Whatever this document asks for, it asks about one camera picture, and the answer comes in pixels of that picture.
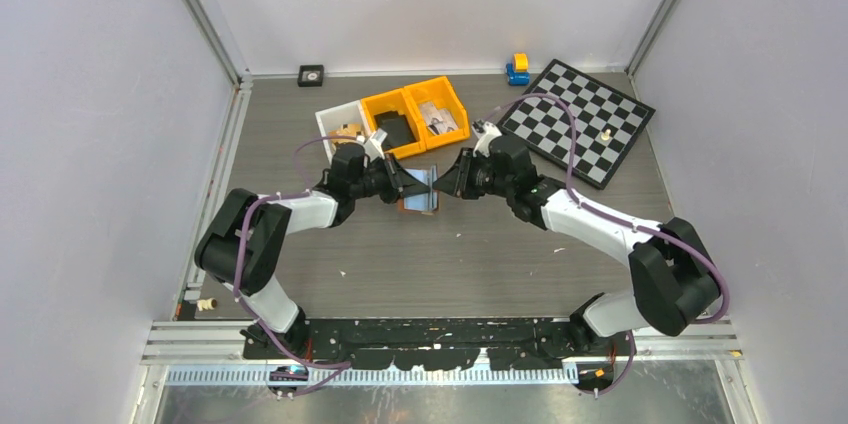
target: peeling black surface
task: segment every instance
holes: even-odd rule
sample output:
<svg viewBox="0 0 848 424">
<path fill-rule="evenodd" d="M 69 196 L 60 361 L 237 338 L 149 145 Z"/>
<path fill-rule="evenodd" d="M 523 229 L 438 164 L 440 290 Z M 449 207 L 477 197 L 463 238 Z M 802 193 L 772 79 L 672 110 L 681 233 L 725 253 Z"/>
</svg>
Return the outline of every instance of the peeling black surface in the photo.
<svg viewBox="0 0 848 424">
<path fill-rule="evenodd" d="M 354 369 L 467 369 L 486 349 L 492 370 L 556 369 L 571 356 L 609 354 L 610 342 L 577 352 L 568 341 L 567 321 L 550 318 L 312 319 L 311 357 L 349 360 Z M 613 337 L 618 354 L 627 352 L 624 334 Z M 279 359 L 259 343 L 244 347 L 245 359 Z"/>
</svg>

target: blue and yellow object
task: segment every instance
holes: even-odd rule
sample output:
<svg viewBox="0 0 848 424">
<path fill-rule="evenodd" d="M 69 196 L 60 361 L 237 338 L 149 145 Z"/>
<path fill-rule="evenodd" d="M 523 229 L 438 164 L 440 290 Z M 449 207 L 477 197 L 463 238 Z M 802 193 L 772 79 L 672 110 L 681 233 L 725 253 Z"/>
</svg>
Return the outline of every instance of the blue and yellow object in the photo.
<svg viewBox="0 0 848 424">
<path fill-rule="evenodd" d="M 530 73 L 527 72 L 527 54 L 518 52 L 512 55 L 512 62 L 506 63 L 506 79 L 510 86 L 530 84 Z"/>
</svg>

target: table surface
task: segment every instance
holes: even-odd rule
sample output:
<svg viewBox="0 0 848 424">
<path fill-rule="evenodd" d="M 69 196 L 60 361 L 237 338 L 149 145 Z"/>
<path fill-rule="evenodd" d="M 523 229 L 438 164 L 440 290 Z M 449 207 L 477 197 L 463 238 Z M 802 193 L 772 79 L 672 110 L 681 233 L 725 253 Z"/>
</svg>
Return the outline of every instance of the table surface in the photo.
<svg viewBox="0 0 848 424">
<path fill-rule="evenodd" d="M 624 74 L 595 74 L 633 95 Z M 299 88 L 294 79 L 254 82 L 229 188 L 270 194 L 303 190 L 292 151 L 318 136 L 316 111 L 418 82 L 420 76 L 328 77 L 323 87 Z M 501 75 L 451 76 L 468 111 L 479 119 L 517 97 Z M 442 173 L 462 146 L 445 146 L 401 161 L 437 164 Z M 534 156 L 540 173 L 563 179 L 558 167 Z M 327 157 L 320 144 L 300 156 L 315 184 Z M 643 133 L 604 191 L 575 179 L 587 197 L 645 219 L 666 221 L 671 210 L 648 135 Z M 629 286 L 627 269 L 600 251 L 513 217 L 502 198 L 442 198 L 434 216 L 405 214 L 377 198 L 360 200 L 341 226 L 286 238 L 277 278 L 311 317 L 567 316 L 599 292 Z M 207 279 L 201 295 L 215 297 L 205 318 L 244 318 L 220 284 Z"/>
</svg>

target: wall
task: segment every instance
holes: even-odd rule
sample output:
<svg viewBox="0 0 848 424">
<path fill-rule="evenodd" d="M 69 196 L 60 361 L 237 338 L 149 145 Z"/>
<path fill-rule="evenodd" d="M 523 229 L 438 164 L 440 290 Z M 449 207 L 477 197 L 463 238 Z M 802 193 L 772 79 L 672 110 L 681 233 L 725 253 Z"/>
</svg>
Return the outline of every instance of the wall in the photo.
<svg viewBox="0 0 848 424">
<path fill-rule="evenodd" d="M 204 0 L 254 74 L 500 69 L 558 57 L 623 68 L 661 0 Z"/>
<path fill-rule="evenodd" d="M 181 0 L 0 0 L 0 421 L 126 421 L 230 84 Z"/>
<path fill-rule="evenodd" d="M 846 0 L 681 0 L 637 74 L 769 419 L 843 422 Z"/>
</svg>

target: chessboard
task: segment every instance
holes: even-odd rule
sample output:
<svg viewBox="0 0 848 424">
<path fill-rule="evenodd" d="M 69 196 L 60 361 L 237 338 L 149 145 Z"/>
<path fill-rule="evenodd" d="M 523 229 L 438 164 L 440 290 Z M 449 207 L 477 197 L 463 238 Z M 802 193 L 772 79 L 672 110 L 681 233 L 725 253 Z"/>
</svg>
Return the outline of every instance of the chessboard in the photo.
<svg viewBox="0 0 848 424">
<path fill-rule="evenodd" d="M 525 94 L 553 94 L 569 103 L 577 120 L 574 175 L 604 189 L 630 152 L 654 109 L 554 59 Z M 571 149 L 568 116 L 558 105 L 529 98 L 498 122 L 505 134 L 523 139 L 542 157 L 566 169 Z"/>
</svg>

